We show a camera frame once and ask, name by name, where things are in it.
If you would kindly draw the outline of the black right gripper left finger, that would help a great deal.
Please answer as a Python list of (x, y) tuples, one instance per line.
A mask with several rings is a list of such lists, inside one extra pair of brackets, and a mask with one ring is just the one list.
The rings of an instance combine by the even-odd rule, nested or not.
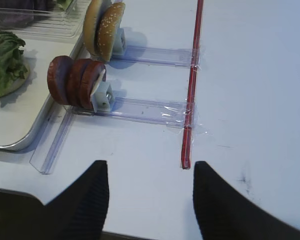
[(45, 207), (49, 240), (98, 240), (109, 208), (107, 162), (94, 161)]

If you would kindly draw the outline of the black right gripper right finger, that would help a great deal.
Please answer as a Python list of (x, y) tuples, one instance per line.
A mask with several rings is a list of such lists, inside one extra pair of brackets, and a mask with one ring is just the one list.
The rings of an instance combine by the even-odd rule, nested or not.
[(192, 198), (205, 240), (300, 240), (300, 230), (245, 198), (205, 161), (194, 165)]

